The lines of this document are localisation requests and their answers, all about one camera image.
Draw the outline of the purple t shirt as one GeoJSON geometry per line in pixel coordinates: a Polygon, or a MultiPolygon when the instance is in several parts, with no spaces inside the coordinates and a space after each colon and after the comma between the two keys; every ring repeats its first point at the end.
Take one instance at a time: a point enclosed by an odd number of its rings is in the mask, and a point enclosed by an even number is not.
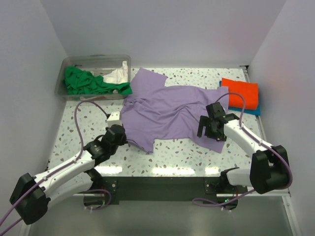
{"type": "Polygon", "coordinates": [[[140,68],[130,86],[133,93],[124,99],[121,120],[127,141],[153,152],[154,141],[190,138],[197,145],[220,153],[224,142],[197,136],[200,116],[206,106],[220,101],[228,109],[228,88],[204,89],[195,86],[165,86],[167,77],[140,68]]]}

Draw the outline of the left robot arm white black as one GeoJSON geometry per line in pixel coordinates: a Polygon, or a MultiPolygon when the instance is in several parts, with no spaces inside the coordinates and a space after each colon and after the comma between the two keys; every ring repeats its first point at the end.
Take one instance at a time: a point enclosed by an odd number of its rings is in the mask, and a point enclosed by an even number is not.
{"type": "Polygon", "coordinates": [[[26,173],[19,177],[10,203],[25,224],[38,221],[48,211],[52,195],[63,184],[81,173],[88,173],[95,166],[107,161],[119,146],[126,144],[125,129],[114,124],[106,129],[101,140],[87,143],[83,150],[71,159],[48,171],[31,176],[26,173]]]}

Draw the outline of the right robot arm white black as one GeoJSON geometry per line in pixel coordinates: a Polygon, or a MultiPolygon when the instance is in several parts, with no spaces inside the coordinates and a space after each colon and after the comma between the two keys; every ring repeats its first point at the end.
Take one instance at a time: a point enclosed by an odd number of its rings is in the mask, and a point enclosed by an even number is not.
{"type": "Polygon", "coordinates": [[[259,138],[238,116],[226,114],[219,102],[208,105],[206,111],[207,116],[200,117],[197,136],[217,142],[230,138],[251,158],[249,169],[234,167],[222,171],[217,190],[231,193],[237,186],[244,186],[264,194],[292,184],[292,172],[283,146],[274,146],[259,138]]]}

